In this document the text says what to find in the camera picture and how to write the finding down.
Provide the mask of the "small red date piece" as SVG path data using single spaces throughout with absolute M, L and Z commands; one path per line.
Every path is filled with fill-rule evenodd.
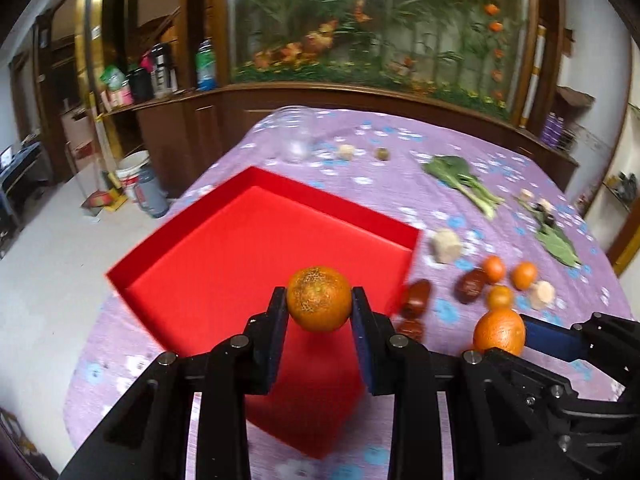
M 422 342 L 425 333 L 425 325 L 418 318 L 410 318 L 410 320 L 408 320 L 408 318 L 404 318 L 396 326 L 396 332 L 417 342 Z

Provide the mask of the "large orange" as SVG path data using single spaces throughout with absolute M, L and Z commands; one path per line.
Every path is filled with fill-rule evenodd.
M 473 348 L 485 352 L 498 348 L 520 356 L 526 341 L 526 327 L 521 315 L 510 309 L 490 310 L 476 323 Z

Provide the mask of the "small tangerine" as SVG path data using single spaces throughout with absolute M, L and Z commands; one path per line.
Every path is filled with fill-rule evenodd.
M 514 293 L 506 285 L 495 285 L 488 290 L 486 295 L 486 307 L 488 310 L 511 309 L 514 303 Z
M 514 288 L 522 292 L 523 290 L 529 289 L 529 287 L 536 282 L 537 276 L 537 267 L 530 261 L 523 261 L 517 266 L 514 266 L 510 274 L 510 279 Z
M 506 276 L 506 264 L 496 255 L 487 257 L 482 268 L 490 284 L 497 284 Z

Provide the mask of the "dark red jujube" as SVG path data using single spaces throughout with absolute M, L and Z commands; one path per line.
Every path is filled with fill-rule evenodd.
M 431 292 L 432 283 L 426 278 L 411 283 L 402 300 L 400 314 L 407 320 L 420 318 L 427 310 Z

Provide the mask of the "dark red date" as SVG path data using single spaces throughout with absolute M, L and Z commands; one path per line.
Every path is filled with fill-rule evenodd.
M 454 298 L 460 304 L 472 304 L 482 296 L 485 286 L 488 284 L 488 277 L 481 268 L 475 268 L 466 272 L 454 284 Z

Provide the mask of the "speckled orange fruit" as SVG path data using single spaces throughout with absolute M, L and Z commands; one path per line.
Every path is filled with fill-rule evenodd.
M 286 305 L 293 320 L 315 333 L 341 328 L 352 313 L 352 286 L 328 266 L 296 271 L 286 286 Z

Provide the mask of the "green leaf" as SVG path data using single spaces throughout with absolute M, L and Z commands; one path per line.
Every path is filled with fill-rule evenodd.
M 544 249 L 550 256 L 555 258 L 556 261 L 562 263 L 563 266 L 569 268 L 578 268 L 582 264 L 578 258 L 575 246 L 573 242 L 565 235 L 563 230 L 558 226 L 555 221 L 553 228 L 550 226 L 544 226 L 540 224 L 535 217 L 533 206 L 530 203 L 524 202 L 524 200 L 518 200 L 518 203 L 532 216 L 536 222 L 536 239 L 544 246 Z

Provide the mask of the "green bok choy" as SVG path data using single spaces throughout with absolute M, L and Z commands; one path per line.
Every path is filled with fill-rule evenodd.
M 426 174 L 436 178 L 464 195 L 489 221 L 496 218 L 502 197 L 491 193 L 475 174 L 468 162 L 458 156 L 434 156 L 421 165 Z

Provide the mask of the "purple bottles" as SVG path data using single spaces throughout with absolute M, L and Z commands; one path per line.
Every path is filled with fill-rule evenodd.
M 549 148 L 558 148 L 564 131 L 564 118 L 551 112 L 542 128 L 540 140 Z

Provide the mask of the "small green kiwi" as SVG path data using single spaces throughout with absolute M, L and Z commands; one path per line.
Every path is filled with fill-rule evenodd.
M 386 162 L 390 159 L 390 151 L 387 148 L 378 148 L 375 151 L 375 158 L 381 162 Z

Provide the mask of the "gray thermos jug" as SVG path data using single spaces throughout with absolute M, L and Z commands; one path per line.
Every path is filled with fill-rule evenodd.
M 160 187 L 160 181 L 150 164 L 144 165 L 134 182 L 134 196 L 139 207 L 152 218 L 162 218 L 168 213 L 167 194 Z

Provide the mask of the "wooden cabinet counter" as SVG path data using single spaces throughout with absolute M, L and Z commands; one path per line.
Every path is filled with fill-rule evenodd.
M 542 144 L 528 131 L 475 110 L 396 91 L 341 84 L 228 84 L 213 91 L 191 91 L 116 108 L 103 117 L 122 142 L 140 136 L 164 189 L 177 197 L 250 128 L 287 105 L 386 113 L 454 129 L 533 159 L 561 190 L 567 188 L 578 167 L 573 157 Z

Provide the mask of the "flower mural glass panel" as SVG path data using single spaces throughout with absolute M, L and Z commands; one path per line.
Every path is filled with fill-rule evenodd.
M 407 92 L 506 119 L 528 0 L 228 0 L 231 77 Z

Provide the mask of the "steel coffee press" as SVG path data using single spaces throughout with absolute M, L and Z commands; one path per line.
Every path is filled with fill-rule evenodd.
M 166 42 L 154 44 L 150 53 L 152 87 L 157 99 L 166 98 L 178 89 L 171 46 Z

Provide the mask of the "green snack bag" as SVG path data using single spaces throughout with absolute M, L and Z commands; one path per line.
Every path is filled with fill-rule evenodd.
M 100 76 L 100 81 L 105 84 L 105 87 L 111 92 L 116 92 L 122 88 L 122 85 L 126 82 L 126 76 L 115 65 L 106 66 Z

